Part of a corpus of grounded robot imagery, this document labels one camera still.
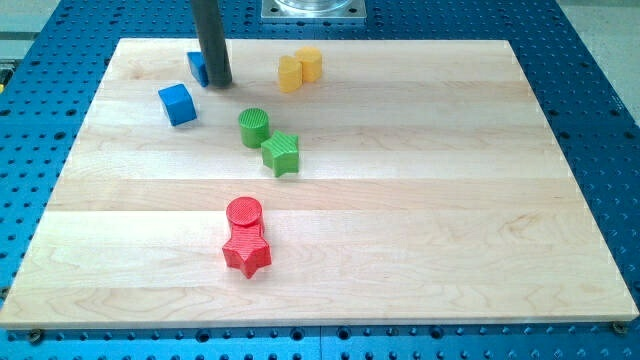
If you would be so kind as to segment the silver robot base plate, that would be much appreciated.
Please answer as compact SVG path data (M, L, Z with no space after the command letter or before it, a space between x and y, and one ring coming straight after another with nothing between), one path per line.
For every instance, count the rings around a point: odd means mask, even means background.
M262 0L261 18L287 20L364 20L365 0Z

